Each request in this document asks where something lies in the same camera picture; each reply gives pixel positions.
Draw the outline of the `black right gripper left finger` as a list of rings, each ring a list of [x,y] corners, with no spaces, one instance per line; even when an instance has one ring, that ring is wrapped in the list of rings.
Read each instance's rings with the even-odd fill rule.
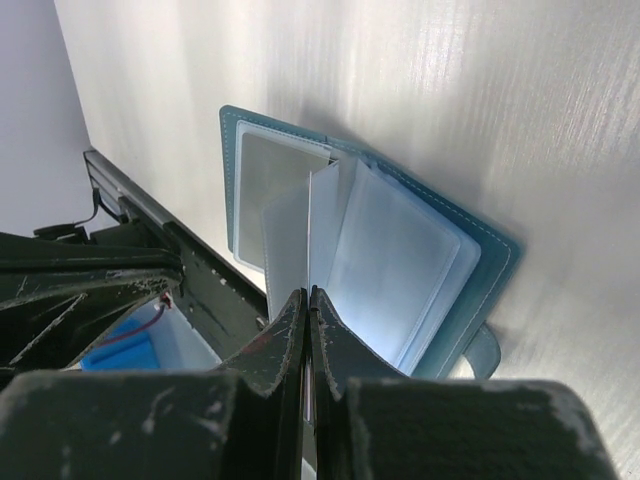
[[[1,394],[5,479],[297,479],[307,293],[211,371],[34,371]]]

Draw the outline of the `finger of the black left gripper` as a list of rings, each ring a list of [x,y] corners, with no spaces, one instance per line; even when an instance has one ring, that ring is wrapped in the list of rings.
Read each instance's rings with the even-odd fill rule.
[[[67,244],[1,233],[2,276],[162,271],[181,280],[180,257],[157,248]]]
[[[1,370],[64,369],[181,280],[173,269],[3,274]]]

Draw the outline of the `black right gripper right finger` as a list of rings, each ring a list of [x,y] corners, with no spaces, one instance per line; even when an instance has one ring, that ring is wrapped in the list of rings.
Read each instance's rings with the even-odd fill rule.
[[[589,410],[563,384],[406,377],[321,288],[308,326],[321,479],[616,477]]]

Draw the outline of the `blue leather card holder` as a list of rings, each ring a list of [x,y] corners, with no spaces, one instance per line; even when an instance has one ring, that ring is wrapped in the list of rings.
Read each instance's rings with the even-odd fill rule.
[[[228,247],[264,275],[276,314],[319,287],[346,327],[400,372],[479,379],[501,360],[487,317],[519,244],[393,161],[234,106],[219,112]]]

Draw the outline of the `blue foam block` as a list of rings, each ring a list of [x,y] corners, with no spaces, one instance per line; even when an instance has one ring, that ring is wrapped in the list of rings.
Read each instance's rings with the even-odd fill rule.
[[[116,327],[97,347],[93,347],[81,360],[84,371],[159,369],[157,355],[147,330],[135,335],[142,323],[130,317]]]

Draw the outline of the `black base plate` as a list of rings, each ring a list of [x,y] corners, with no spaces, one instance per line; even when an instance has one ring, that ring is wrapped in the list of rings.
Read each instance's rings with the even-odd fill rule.
[[[178,255],[183,280],[171,291],[191,327],[225,360],[268,322],[266,295],[164,207],[118,198],[117,224],[90,234],[98,245],[159,248]]]

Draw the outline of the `aluminium front rail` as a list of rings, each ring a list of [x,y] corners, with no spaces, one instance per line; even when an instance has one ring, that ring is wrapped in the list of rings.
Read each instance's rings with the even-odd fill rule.
[[[166,208],[100,152],[88,150],[83,153],[83,157],[91,186],[100,190],[101,199],[111,212],[124,214],[124,208],[118,203],[123,197],[128,198],[160,226],[174,220],[174,216]]]

